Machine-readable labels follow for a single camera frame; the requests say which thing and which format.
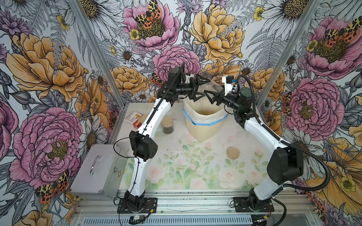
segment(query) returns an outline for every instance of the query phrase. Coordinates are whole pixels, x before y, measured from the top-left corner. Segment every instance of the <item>metal vent grille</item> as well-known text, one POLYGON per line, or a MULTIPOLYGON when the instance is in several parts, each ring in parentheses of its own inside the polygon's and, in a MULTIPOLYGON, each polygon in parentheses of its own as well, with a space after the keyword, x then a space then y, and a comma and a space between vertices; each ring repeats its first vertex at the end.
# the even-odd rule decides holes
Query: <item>metal vent grille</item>
MULTIPOLYGON (((128 226, 130 216, 120 216, 123 226, 128 226)), ((168 225, 251 225, 250 215, 196 215, 196 216, 150 216, 144 226, 168 225)), ((120 226, 118 216, 112 217, 85 217, 83 226, 120 226)))

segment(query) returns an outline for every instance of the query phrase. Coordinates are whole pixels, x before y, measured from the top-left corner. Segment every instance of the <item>jar lid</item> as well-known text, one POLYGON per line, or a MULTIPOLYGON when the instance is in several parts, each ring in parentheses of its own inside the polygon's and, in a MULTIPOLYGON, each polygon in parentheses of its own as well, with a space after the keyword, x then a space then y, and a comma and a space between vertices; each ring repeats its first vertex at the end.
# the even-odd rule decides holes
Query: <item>jar lid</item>
POLYGON ((162 127, 165 127, 165 128, 171 127, 171 126, 173 126, 173 119, 171 117, 166 116, 162 119, 161 125, 162 125, 162 127))
POLYGON ((229 159, 237 159, 240 156, 240 151, 236 147, 228 147, 226 149, 226 155, 229 157, 229 159))
POLYGON ((144 121, 146 121, 147 117, 148 117, 148 114, 142 115, 142 117, 139 119, 139 122, 143 124, 144 121))

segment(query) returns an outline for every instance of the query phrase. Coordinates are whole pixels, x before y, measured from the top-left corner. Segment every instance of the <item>beige jar lid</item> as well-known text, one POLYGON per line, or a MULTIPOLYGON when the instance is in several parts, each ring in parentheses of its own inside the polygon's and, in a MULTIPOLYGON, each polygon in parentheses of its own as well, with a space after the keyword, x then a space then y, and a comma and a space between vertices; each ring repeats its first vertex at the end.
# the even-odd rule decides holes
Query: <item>beige jar lid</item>
POLYGON ((229 159, 237 159, 240 156, 240 151, 236 147, 228 147, 226 149, 226 155, 229 159))
POLYGON ((161 125, 162 125, 162 127, 165 127, 165 128, 171 127, 171 126, 173 126, 173 119, 171 117, 166 116, 162 119, 161 125))

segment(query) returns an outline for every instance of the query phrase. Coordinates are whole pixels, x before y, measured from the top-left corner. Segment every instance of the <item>metal case handle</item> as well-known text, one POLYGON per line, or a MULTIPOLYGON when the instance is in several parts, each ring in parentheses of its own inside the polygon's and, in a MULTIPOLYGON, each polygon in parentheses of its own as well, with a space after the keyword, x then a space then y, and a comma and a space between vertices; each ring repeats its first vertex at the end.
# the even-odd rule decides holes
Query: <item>metal case handle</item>
POLYGON ((101 156, 97 156, 96 159, 94 160, 93 164, 92 164, 92 167, 90 168, 90 175, 93 176, 94 172, 93 172, 93 168, 94 168, 94 165, 97 161, 97 159, 101 159, 101 156))

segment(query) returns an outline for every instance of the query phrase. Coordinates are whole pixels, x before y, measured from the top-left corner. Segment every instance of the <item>blue tape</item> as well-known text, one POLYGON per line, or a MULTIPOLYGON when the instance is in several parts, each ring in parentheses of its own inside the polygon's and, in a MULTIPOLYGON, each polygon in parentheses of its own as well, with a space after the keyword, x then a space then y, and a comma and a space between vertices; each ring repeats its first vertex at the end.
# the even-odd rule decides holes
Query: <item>blue tape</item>
POLYGON ((191 119, 191 117, 186 113, 186 111, 185 111, 184 108, 182 108, 182 112, 184 113, 185 117, 192 122, 192 124, 194 124, 194 125, 204 125, 204 126, 215 125, 215 124, 221 122, 222 120, 225 120, 225 119, 227 118, 227 116, 228 116, 228 114, 226 114, 225 117, 223 117, 222 119, 217 120, 217 121, 213 121, 212 123, 195 123, 195 122, 191 119))

